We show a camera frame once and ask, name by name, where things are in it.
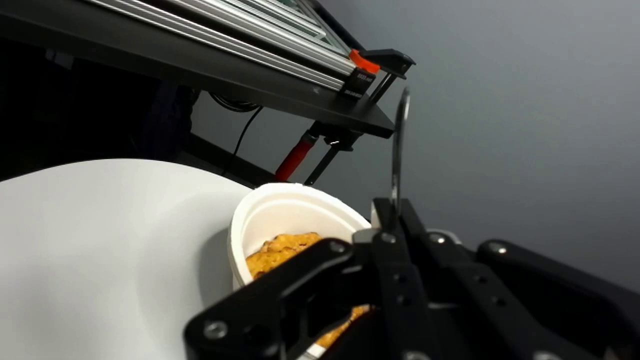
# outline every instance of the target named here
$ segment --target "metal rod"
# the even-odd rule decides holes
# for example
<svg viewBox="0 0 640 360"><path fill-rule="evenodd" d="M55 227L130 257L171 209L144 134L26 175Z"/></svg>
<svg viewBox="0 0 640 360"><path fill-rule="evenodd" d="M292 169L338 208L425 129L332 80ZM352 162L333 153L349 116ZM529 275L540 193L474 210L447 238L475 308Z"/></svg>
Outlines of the metal rod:
<svg viewBox="0 0 640 360"><path fill-rule="evenodd" d="M394 129L394 147L391 164L391 205L393 205L396 215L400 215L400 175L402 165L402 147L404 142L404 122L409 116L409 88L405 88L400 98L398 111L396 113L396 126Z"/></svg>
<svg viewBox="0 0 640 360"><path fill-rule="evenodd" d="M385 92L387 92L387 89L389 89L391 84L394 83L396 78L397 76L387 73L382 81L380 81L380 84L378 84L378 87L376 87L376 89L373 90L373 93L371 93L370 100L373 102L378 102L382 95L385 95Z"/></svg>
<svg viewBox="0 0 640 360"><path fill-rule="evenodd" d="M329 151L326 152L322 160L318 163L316 168L311 172L311 175L305 181L305 185L312 186L318 180L318 177L322 175L323 171L327 166L331 163L331 160L338 154L339 150L337 147L332 146L329 148Z"/></svg>

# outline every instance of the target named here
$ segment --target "screw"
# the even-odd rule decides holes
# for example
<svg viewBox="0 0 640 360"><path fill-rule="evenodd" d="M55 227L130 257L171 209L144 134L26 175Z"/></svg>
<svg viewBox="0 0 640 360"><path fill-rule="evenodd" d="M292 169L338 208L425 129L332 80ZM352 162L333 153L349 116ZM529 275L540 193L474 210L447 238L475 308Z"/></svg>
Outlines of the screw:
<svg viewBox="0 0 640 360"><path fill-rule="evenodd" d="M343 244L337 243L337 242L334 242L334 241L329 243L329 248L331 248L331 250L335 251L335 252L344 252L345 251L345 248L344 248Z"/></svg>
<svg viewBox="0 0 640 360"><path fill-rule="evenodd" d="M562 360L558 355L552 354L548 351L536 351L533 353L533 360Z"/></svg>
<svg viewBox="0 0 640 360"><path fill-rule="evenodd" d="M396 242L396 237L393 234L382 233L382 234L380 234L380 238L385 243L395 243Z"/></svg>
<svg viewBox="0 0 640 360"><path fill-rule="evenodd" d="M505 248L504 245L500 243L489 243L489 249L499 254L505 254L507 252L507 248Z"/></svg>
<svg viewBox="0 0 640 360"><path fill-rule="evenodd" d="M204 336L209 340L222 339L227 335L227 325L224 322L207 322L204 324Z"/></svg>
<svg viewBox="0 0 640 360"><path fill-rule="evenodd" d="M431 360L425 353L419 351L407 351L404 360Z"/></svg>
<svg viewBox="0 0 640 360"><path fill-rule="evenodd" d="M439 243L439 244L443 244L445 241L444 236L438 234L438 233L433 233L429 235L429 239L431 239L431 241L435 242L435 243Z"/></svg>

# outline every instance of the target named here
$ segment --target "fried food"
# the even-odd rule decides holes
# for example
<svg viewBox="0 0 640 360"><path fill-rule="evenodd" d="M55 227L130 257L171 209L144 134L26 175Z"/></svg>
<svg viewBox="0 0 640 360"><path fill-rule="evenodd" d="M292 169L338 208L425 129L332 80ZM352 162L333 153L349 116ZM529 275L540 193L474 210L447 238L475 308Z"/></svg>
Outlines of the fried food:
<svg viewBox="0 0 640 360"><path fill-rule="evenodd" d="M278 235L271 241L265 241L258 252L246 258L249 272L254 279L257 279L321 239L322 237L317 233ZM368 306L354 307L349 321L333 331L327 332L316 343L324 348L331 346L349 327L349 324L364 314L368 308Z"/></svg>

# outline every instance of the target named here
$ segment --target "white surface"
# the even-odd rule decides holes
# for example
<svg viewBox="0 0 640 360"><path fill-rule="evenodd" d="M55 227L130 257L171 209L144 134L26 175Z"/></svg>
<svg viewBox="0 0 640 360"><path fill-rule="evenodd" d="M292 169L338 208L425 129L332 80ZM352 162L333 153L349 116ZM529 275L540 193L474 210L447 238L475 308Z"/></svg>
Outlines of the white surface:
<svg viewBox="0 0 640 360"><path fill-rule="evenodd" d="M313 231L350 242L355 231L368 227L355 210L320 190L302 184L262 185L240 202L231 222L228 250L234 280L240 285L253 281L245 259L279 234ZM323 352L316 344L308 349L312 357Z"/></svg>
<svg viewBox="0 0 640 360"><path fill-rule="evenodd" d="M0 183L3 359L184 359L191 316L231 291L227 226L249 192L148 160Z"/></svg>

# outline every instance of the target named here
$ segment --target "red handle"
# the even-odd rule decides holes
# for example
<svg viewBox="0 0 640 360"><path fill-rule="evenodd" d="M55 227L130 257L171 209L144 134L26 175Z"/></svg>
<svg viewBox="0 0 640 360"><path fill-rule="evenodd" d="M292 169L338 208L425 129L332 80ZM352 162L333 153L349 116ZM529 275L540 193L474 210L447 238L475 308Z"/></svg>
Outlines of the red handle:
<svg viewBox="0 0 640 360"><path fill-rule="evenodd" d="M287 155L287 157L282 161L282 163L278 167L278 170L276 170L276 179L283 182L288 180L289 176L291 176L291 174L296 171L298 165L300 165L302 160L305 159L305 156L307 156L307 153L309 152L309 150L311 150L315 143L316 142L312 141L307 136L307 134L303 135L296 146L291 149L289 155Z"/></svg>

